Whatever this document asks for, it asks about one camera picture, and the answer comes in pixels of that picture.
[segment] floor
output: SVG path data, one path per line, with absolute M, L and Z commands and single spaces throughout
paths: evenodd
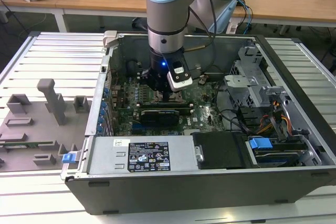
M 29 31 L 58 31 L 55 18 L 52 14 L 15 13 L 15 15 Z M 103 32 L 99 27 L 98 17 L 67 15 L 66 19 L 71 32 Z M 133 18 L 129 17 L 104 17 L 105 29 L 119 31 L 133 30 L 131 26 L 132 19 Z M 9 15 L 8 20 L 9 22 L 7 24 L 0 24 L 0 71 L 7 65 L 27 37 L 27 33 L 22 29 L 13 15 Z M 334 41 L 336 39 L 336 30 L 333 30 L 333 28 L 330 29 L 332 39 L 327 28 L 302 27 L 301 31 L 297 31 L 296 28 L 292 26 L 284 36 L 279 35 L 280 27 L 275 31 L 277 28 L 277 25 L 264 26 L 262 24 L 254 24 L 252 30 L 248 33 L 261 34 L 265 37 L 299 38 L 319 59 L 323 57 L 324 53 L 330 47 L 331 40 Z M 244 30 L 245 26 L 242 25 L 237 33 L 241 34 Z M 333 60 L 334 57 L 328 54 L 323 64 L 329 69 Z

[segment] motherboard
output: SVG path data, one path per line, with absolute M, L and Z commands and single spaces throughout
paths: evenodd
M 196 82 L 164 99 L 163 94 L 140 84 L 136 78 L 112 80 L 109 104 L 113 135 L 190 135 L 223 131 L 222 118 L 214 104 L 216 85 L 217 82 L 203 85 Z

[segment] circuit board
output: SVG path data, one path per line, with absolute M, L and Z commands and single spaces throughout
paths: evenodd
M 162 101 L 159 92 L 131 78 L 123 84 L 111 86 L 113 111 L 117 113 L 117 120 L 113 125 L 114 135 L 190 135 L 197 131 L 223 131 L 222 119 L 213 104 L 215 84 L 210 82 L 199 86 L 194 83 L 185 90 L 172 93 L 168 102 Z M 141 111 L 155 110 L 167 104 L 170 105 L 170 110 L 176 104 L 177 110 L 186 112 L 180 114 L 178 125 L 148 127 L 141 124 Z

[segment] power supply label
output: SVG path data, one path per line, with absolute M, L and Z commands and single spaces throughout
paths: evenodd
M 127 169 L 132 173 L 170 170 L 168 142 L 130 143 L 128 153 Z

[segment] blue cable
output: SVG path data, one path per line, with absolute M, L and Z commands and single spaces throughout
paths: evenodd
M 248 27 L 250 26 L 251 23 L 251 19 L 250 19 L 250 9 L 246 7 L 246 10 L 248 11 L 248 22 L 247 22 L 247 26 L 245 28 L 244 34 L 247 33 Z
M 246 11 L 248 11 L 247 27 L 244 30 L 244 34 L 245 34 L 247 32 L 248 27 L 249 27 L 250 22 L 251 22 L 251 19 L 250 19 L 250 9 L 246 7 L 246 5 L 245 5 L 245 3 L 243 3 L 243 1 L 241 1 L 241 0 L 237 0 L 237 1 L 241 3 L 241 5 L 244 7 L 244 9 Z

